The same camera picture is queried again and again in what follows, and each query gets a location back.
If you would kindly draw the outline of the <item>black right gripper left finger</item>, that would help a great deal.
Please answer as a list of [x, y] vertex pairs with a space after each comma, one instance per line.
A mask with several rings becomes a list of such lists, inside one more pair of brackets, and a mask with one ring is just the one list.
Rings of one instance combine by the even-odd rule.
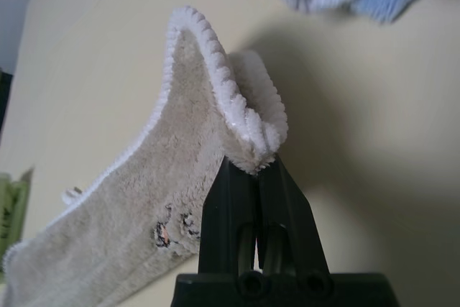
[[198, 272], [239, 277], [254, 268], [254, 177], [225, 157], [203, 204]]

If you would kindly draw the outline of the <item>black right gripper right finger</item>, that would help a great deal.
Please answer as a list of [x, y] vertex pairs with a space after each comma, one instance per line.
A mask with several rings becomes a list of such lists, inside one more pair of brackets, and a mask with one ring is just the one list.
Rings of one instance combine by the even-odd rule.
[[313, 212], [279, 157], [257, 176], [263, 272], [297, 278], [329, 276]]

